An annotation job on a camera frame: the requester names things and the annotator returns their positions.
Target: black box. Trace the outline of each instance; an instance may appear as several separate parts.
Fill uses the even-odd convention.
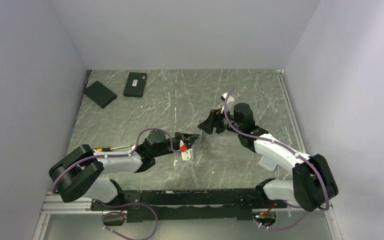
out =
[[[126,86],[123,95],[125,97],[142,98],[144,95],[145,84],[147,83],[148,74],[141,72],[130,72],[127,77]]]
[[[101,108],[105,108],[108,104],[117,98],[117,95],[114,92],[109,90],[99,81],[92,83],[83,92]]]

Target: gray marble floor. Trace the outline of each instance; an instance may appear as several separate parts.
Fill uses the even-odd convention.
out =
[[[200,133],[198,123],[221,104],[220,95],[232,87],[235,102],[248,103],[260,127],[299,149],[274,70],[141,70],[137,72],[148,73],[142,98],[123,96],[129,72],[133,71],[92,71],[88,85],[100,81],[117,94],[117,99],[101,109],[83,97],[69,152],[81,144],[133,144],[138,133],[149,127],[172,134]],[[261,156],[244,148],[231,132],[207,136],[197,142],[195,151],[192,161],[171,154],[158,157],[148,171],[114,173],[105,178],[115,179],[125,190],[253,188],[267,178],[290,178],[284,169],[269,172],[261,168]]]

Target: cable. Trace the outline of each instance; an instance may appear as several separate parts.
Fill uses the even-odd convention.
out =
[[[115,231],[111,228],[109,228],[108,226],[105,225],[105,218],[108,216],[108,215],[114,215],[114,214],[117,214],[117,215],[122,215],[124,216],[124,213],[121,213],[119,211],[111,211],[111,212],[108,212],[106,213],[105,215],[102,216],[102,226],[103,228],[102,229],[106,229],[108,231],[110,231],[111,233],[119,236],[119,237],[122,237],[124,239],[127,239],[127,240],[147,240],[147,239],[150,239],[152,238],[152,236],[155,234],[155,232],[157,231],[157,227],[158,227],[158,217],[157,217],[157,213],[152,209],[152,207],[150,207],[149,205],[146,205],[146,204],[143,204],[141,202],[131,202],[131,203],[126,203],[126,204],[123,204],[123,205],[118,205],[118,206],[111,206],[111,205],[108,205],[104,202],[102,202],[101,200],[98,200],[99,203],[101,203],[103,206],[107,207],[107,208],[112,208],[112,209],[118,209],[118,208],[124,208],[124,207],[127,207],[127,206],[134,206],[134,205],[140,205],[140,206],[144,206],[145,208],[148,208],[149,210],[151,210],[153,216],[155,217],[155,227],[153,229],[153,231],[151,232],[151,234],[145,238],[141,238],[141,239],[134,239],[134,238],[130,238],[128,236],[125,236],[121,233],[119,233],[118,231]]]
[[[229,99],[230,95],[232,94],[233,89],[234,89],[234,87],[232,87],[230,89],[230,91],[226,95],[226,98],[223,101],[223,106],[224,106],[224,109],[225,109],[225,111],[223,111],[223,113],[224,113],[224,117],[225,117],[225,120],[226,120],[227,124],[230,126],[231,129],[233,129],[236,133],[238,133],[238,134],[240,134],[242,136],[245,136],[247,138],[253,138],[253,139],[259,139],[259,140],[263,140],[263,141],[267,141],[267,142],[272,142],[271,139],[266,138],[266,137],[254,136],[254,135],[243,133],[243,132],[239,131],[237,128],[235,128],[233,126],[232,122],[229,120],[228,111],[226,111],[226,109],[228,109],[227,108],[227,102],[228,102],[228,99]],[[273,143],[277,144],[277,145],[279,145],[279,146],[281,146],[283,148],[285,148],[286,150],[288,150],[293,155],[297,154],[292,148],[290,148],[288,145],[286,145],[286,144],[284,144],[284,143],[282,143],[280,141],[273,141]],[[323,195],[324,195],[324,200],[326,202],[326,207],[324,207],[324,208],[319,207],[318,209],[323,210],[323,211],[327,211],[329,209],[329,206],[330,206],[329,205],[329,196],[328,196],[328,191],[326,190],[326,187],[325,187],[325,183],[323,182],[322,176],[320,175],[319,171],[317,171],[317,169],[313,166],[313,164],[311,162],[309,162],[307,159],[305,159],[303,156],[301,156],[299,154],[297,154],[297,157],[300,160],[304,161],[304,163],[306,163],[313,170],[313,172],[317,176],[317,179],[320,181],[320,186],[321,186],[321,190],[322,190]],[[299,224],[305,218],[306,215],[307,215],[307,212],[305,211],[302,214],[302,216],[295,223],[291,224],[290,226],[281,227],[281,228],[269,228],[269,227],[267,227],[267,229],[268,230],[272,230],[272,231],[283,231],[283,230],[291,229],[291,228],[295,227],[297,224]]]
[[[224,109],[227,109],[227,102],[228,102],[227,99],[231,95],[233,89],[234,89],[234,87],[232,87],[232,89],[227,93],[227,96],[226,96],[226,98],[223,101]],[[269,138],[265,138],[265,137],[261,137],[261,136],[254,136],[254,135],[246,134],[246,133],[243,133],[243,132],[239,131],[237,128],[235,128],[233,126],[232,122],[229,120],[228,112],[227,111],[223,111],[223,113],[224,113],[224,117],[226,118],[227,124],[229,124],[230,128],[232,128],[238,134],[240,134],[242,136],[245,136],[245,137],[248,137],[248,138],[259,139],[259,140],[263,140],[263,141],[267,141],[267,142],[272,142],[272,140],[269,139]],[[296,152],[292,148],[290,148],[288,145],[286,145],[286,144],[284,144],[284,143],[282,143],[280,141],[273,141],[273,143],[283,147],[284,149],[288,150],[293,155],[296,154]],[[325,208],[320,208],[319,207],[319,209],[323,210],[323,211],[327,211],[329,209],[329,206],[330,206],[329,205],[329,196],[328,196],[328,191],[326,190],[326,187],[325,187],[325,183],[323,182],[322,176],[320,175],[319,171],[317,171],[317,169],[313,166],[313,164],[311,162],[309,162],[307,159],[305,159],[303,156],[301,156],[299,154],[297,155],[297,157],[300,160],[304,161],[304,163],[306,163],[313,170],[313,172],[317,176],[317,179],[320,181],[320,186],[321,186],[321,190],[322,190],[323,195],[324,195],[324,200],[326,202],[326,207]]]
[[[285,226],[285,227],[277,227],[277,228],[273,228],[273,227],[266,227],[267,228],[267,230],[270,230],[270,231],[284,231],[284,230],[289,230],[289,229],[291,229],[291,228],[293,228],[293,227],[295,227],[296,225],[298,225],[306,216],[307,216],[307,214],[308,214],[308,212],[307,211],[305,211],[303,214],[302,214],[302,216],[300,216],[299,217],[299,219],[296,221],[296,222],[294,222],[294,223],[292,223],[291,225],[289,225],[289,226]],[[254,219],[254,222],[258,225],[258,226],[260,226],[260,224]]]
[[[181,150],[175,150],[174,147],[173,147],[173,138],[172,136],[170,135],[170,133],[166,132],[165,130],[161,129],[161,128],[156,128],[156,127],[152,127],[152,128],[147,128],[145,130],[142,130],[139,135],[137,136],[137,139],[136,139],[136,144],[134,145],[134,148],[131,152],[129,152],[128,154],[112,154],[112,155],[107,155],[108,158],[123,158],[123,157],[128,157],[129,155],[133,154],[136,149],[138,148],[138,145],[139,145],[139,138],[141,137],[141,135],[146,132],[146,131],[149,131],[149,130],[159,130],[159,131],[163,131],[165,134],[167,134],[168,138],[170,139],[170,148],[171,148],[171,151],[173,151],[173,153],[180,153]],[[52,183],[52,188],[51,188],[51,192],[53,194],[57,194],[57,184],[58,182],[61,180],[61,178],[63,178],[63,176],[65,174],[67,174],[70,170],[72,170],[73,168],[75,168],[77,165],[79,164],[82,164],[88,160],[92,160],[92,159],[97,159],[97,158],[105,158],[106,155],[92,155],[92,156],[88,156],[88,157],[85,157],[85,158],[82,158],[78,161],[76,161],[74,164],[70,165],[67,169],[65,169],[56,179],[55,181],[53,181]]]
[[[260,214],[260,215],[267,215],[268,213],[270,213],[270,211],[271,211],[274,207],[275,207],[275,202],[273,202],[273,203],[270,205],[270,207],[268,208],[267,211],[262,211],[262,212],[260,212],[259,214]]]

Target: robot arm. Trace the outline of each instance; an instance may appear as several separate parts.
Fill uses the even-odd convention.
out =
[[[198,139],[198,134],[186,134],[176,132],[174,134],[173,149],[182,150],[182,158],[191,160],[194,158],[192,144]],[[130,172],[140,173],[155,165],[155,158],[172,154],[170,139],[161,130],[153,130],[146,137],[144,142],[137,146],[136,151],[132,150],[118,152],[103,152],[93,150],[89,145],[84,144],[66,157],[60,160],[49,170],[52,181],[77,161],[91,157],[68,171],[56,184],[56,188],[62,200],[66,203],[73,202],[80,197],[99,199],[104,203],[112,205],[122,204],[124,194],[122,188],[115,180],[99,178],[106,174]]]
[[[226,97],[227,93],[221,96],[221,100],[225,101]],[[262,155],[258,163],[261,167],[273,171],[279,165],[292,175],[292,180],[270,178],[257,185],[256,189],[263,195],[263,199],[296,202],[308,212],[325,203],[320,181],[314,171],[298,156],[308,160],[320,173],[329,199],[338,194],[338,187],[323,156],[319,154],[310,156],[278,141],[267,130],[256,125],[253,111],[246,103],[236,104],[231,115],[230,108],[234,101],[231,96],[227,99],[227,117],[232,125],[242,133],[266,139],[238,134],[240,143],[252,152]],[[209,135],[214,129],[217,134],[224,131],[236,133],[227,123],[224,111],[224,108],[211,110],[208,118],[200,123],[198,128]]]

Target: white wall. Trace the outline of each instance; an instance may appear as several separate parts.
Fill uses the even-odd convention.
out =
[[[344,239],[384,239],[384,0],[322,0],[285,81],[308,152],[338,184]]]
[[[51,0],[88,69],[284,69],[320,0]]]
[[[85,79],[48,0],[0,0],[0,240],[32,239]]]

